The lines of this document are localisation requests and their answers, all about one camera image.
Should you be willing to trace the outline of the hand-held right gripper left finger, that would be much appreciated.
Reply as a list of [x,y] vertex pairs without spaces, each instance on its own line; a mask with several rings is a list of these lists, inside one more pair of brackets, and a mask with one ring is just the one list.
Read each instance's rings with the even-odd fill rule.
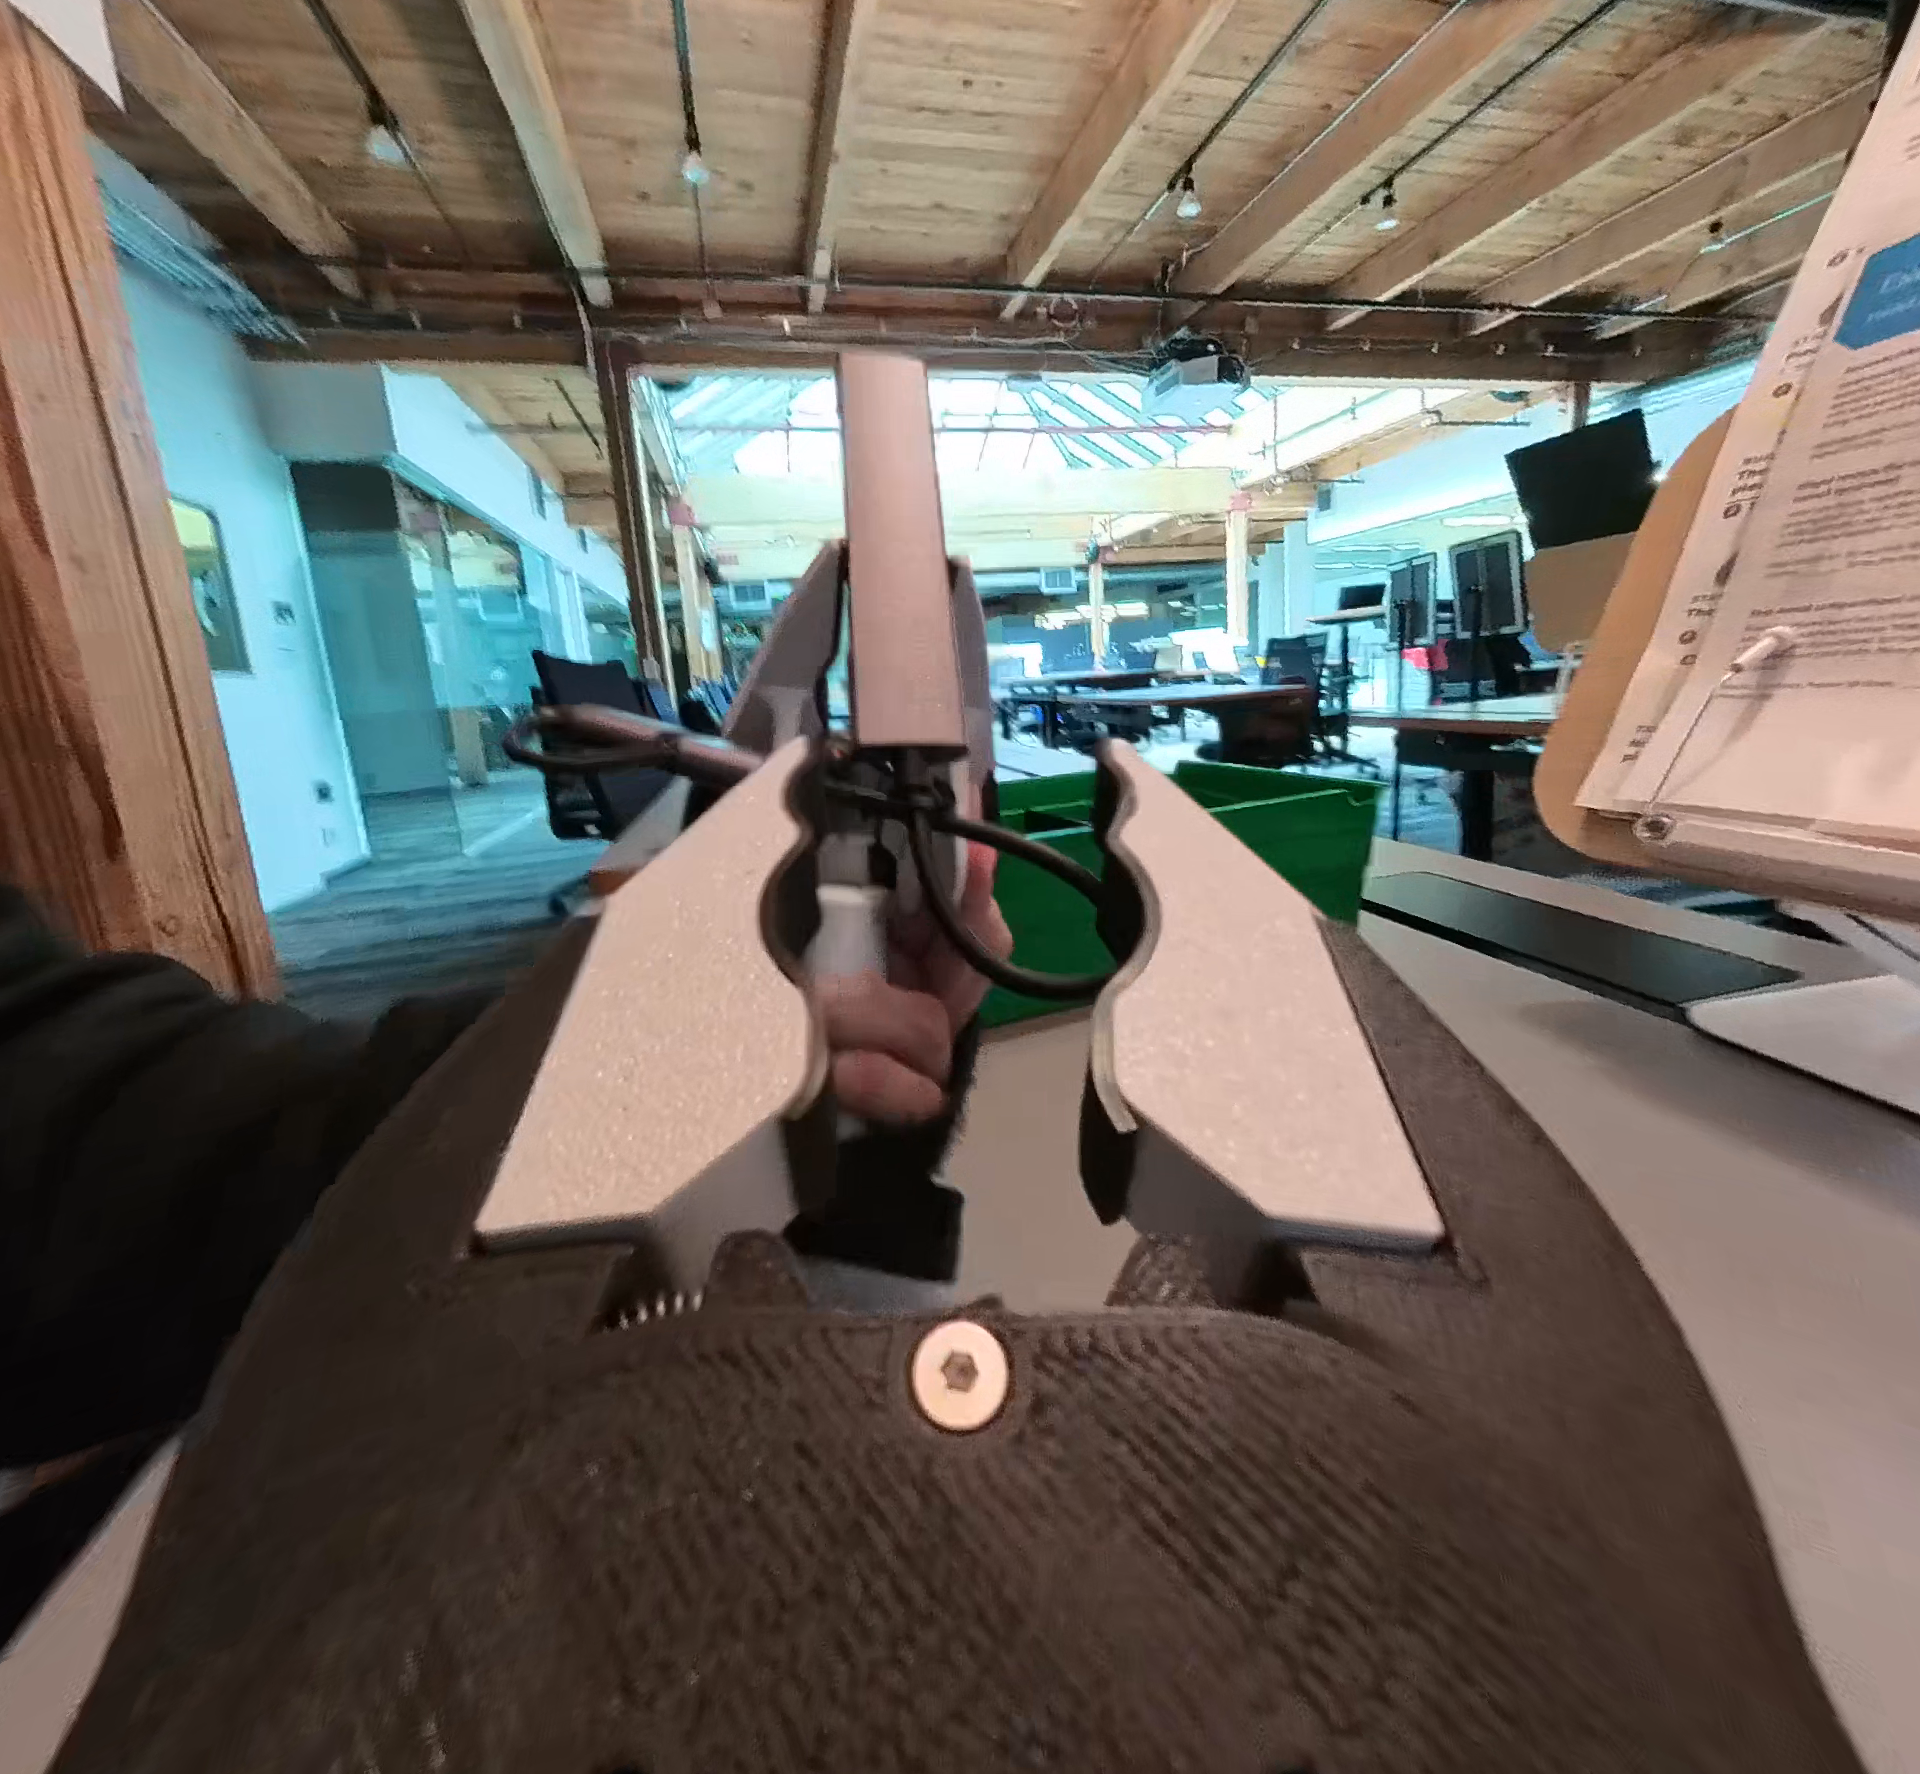
[[648,1274],[706,1274],[732,1235],[779,1235],[829,1193],[829,1050],[776,927],[817,752],[779,745],[603,900],[477,1213],[480,1253],[614,1243]]

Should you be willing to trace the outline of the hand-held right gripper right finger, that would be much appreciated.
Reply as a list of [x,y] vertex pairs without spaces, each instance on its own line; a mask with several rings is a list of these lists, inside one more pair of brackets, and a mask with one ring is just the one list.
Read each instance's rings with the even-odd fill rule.
[[1198,1244],[1426,1259],[1446,1240],[1335,963],[1340,930],[1136,749],[1106,745],[1080,1174],[1106,1226]]

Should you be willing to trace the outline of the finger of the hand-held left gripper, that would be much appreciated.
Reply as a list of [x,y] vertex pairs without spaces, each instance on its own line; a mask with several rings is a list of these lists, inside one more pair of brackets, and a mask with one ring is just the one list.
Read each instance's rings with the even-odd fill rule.
[[765,756],[829,735],[829,675],[840,651],[846,544],[829,542],[772,616],[724,720],[724,738]]
[[960,745],[942,761],[955,809],[984,819],[995,805],[995,703],[988,620],[972,564],[949,557],[949,613],[960,679]]

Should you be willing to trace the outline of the grey metal USB hub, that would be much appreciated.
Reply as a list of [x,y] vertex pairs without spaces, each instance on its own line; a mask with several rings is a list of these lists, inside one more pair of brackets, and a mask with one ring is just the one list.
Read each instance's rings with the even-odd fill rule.
[[866,749],[965,748],[952,574],[925,365],[846,350],[835,365],[853,735]]

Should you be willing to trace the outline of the person's left forearm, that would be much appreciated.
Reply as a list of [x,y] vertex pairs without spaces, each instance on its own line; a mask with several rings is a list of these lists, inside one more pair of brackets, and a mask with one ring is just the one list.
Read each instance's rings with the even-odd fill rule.
[[492,1005],[346,1025],[85,953],[2,892],[2,1461],[187,1420],[277,1260]]

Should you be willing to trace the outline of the grey desk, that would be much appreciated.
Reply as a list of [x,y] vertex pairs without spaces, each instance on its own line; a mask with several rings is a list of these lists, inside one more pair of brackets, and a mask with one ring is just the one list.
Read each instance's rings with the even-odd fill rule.
[[1917,1770],[1917,1150],[1599,1001],[1335,963],[1446,1240],[1092,1299],[480,1253],[598,925],[177,1427],[4,1511],[33,1770]]

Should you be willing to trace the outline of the person's left hand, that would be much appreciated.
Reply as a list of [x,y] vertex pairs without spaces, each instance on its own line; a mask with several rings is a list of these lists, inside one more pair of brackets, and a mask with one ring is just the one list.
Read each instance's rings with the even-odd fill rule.
[[990,993],[925,916],[895,921],[886,972],[814,983],[836,1105],[873,1126],[921,1126],[957,1105],[972,1032]]

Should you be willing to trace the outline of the green plastic bin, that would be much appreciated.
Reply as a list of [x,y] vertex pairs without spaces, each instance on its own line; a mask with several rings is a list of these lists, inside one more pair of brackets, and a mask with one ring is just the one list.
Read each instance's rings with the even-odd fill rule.
[[[999,778],[998,822],[1098,875],[1102,854],[1092,833],[1097,778],[1092,769]],[[1168,778],[1323,913],[1338,921],[1358,919],[1380,812],[1378,783],[1205,759],[1179,761]],[[1003,857],[995,900],[1013,933],[1017,966],[1046,975],[1089,975],[1110,966],[1095,905],[1056,877]]]

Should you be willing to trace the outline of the black office chair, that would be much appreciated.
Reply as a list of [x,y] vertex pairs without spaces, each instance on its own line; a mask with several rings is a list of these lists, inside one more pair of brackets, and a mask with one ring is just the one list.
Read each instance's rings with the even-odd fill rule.
[[[543,756],[588,756],[607,761],[618,734],[599,731],[582,717],[652,716],[654,698],[618,660],[575,660],[563,654],[532,654],[536,684],[532,704],[561,713],[561,727],[539,734]],[[619,839],[667,793],[674,778],[654,766],[599,769],[586,774],[547,771],[548,825],[556,839]]]

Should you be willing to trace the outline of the black flat pad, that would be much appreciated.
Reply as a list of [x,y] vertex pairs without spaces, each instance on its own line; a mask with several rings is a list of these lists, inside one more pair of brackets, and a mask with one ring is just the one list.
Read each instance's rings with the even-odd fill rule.
[[1802,975],[1744,955],[1434,873],[1375,877],[1362,913],[1640,1011],[1682,1019],[1697,1003],[1771,993]]

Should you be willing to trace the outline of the white ceiling projector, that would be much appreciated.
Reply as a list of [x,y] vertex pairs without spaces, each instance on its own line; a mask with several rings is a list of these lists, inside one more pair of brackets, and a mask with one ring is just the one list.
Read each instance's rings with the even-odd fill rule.
[[1240,353],[1216,337],[1182,332],[1154,353],[1138,387],[1138,413],[1149,422],[1203,424],[1234,413],[1247,385]]

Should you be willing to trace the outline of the pair of monitors on stands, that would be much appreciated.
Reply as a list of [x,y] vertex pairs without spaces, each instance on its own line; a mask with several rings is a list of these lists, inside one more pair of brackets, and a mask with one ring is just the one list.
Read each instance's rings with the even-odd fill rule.
[[1448,637],[1519,637],[1529,627],[1525,536],[1519,529],[1451,540],[1389,571],[1385,620],[1396,648]]

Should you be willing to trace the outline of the wooden book stand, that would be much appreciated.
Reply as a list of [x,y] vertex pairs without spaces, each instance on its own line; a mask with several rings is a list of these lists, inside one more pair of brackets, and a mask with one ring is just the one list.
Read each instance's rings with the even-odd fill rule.
[[[1534,797],[1548,830],[1603,866],[1654,868],[1653,849],[1633,836],[1627,818],[1583,805],[1581,793],[1592,766],[1613,749],[1620,704],[1656,630],[1732,420],[1722,415],[1709,422],[1653,497],[1536,769]],[[1685,1019],[1726,1049],[1909,1117],[1918,1113],[1917,986],[1906,977],[1880,970],[1720,995],[1686,1005]]]

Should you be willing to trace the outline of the black monitor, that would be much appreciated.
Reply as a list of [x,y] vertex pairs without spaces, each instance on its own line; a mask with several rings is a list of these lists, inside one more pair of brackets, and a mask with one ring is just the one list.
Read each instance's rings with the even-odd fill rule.
[[1659,487],[1640,408],[1513,450],[1506,468],[1538,556],[1631,536]]

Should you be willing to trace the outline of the wooden pillar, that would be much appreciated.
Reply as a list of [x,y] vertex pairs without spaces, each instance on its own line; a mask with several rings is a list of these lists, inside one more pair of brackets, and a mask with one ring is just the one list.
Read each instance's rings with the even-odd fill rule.
[[78,78],[2,12],[2,866],[84,946],[277,995]]

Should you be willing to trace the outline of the printed instruction sheet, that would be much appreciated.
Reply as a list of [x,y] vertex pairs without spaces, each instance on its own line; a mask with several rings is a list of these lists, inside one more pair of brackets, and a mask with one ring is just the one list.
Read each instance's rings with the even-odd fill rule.
[[1918,35],[1743,401],[1574,805],[1667,851],[1917,853]]

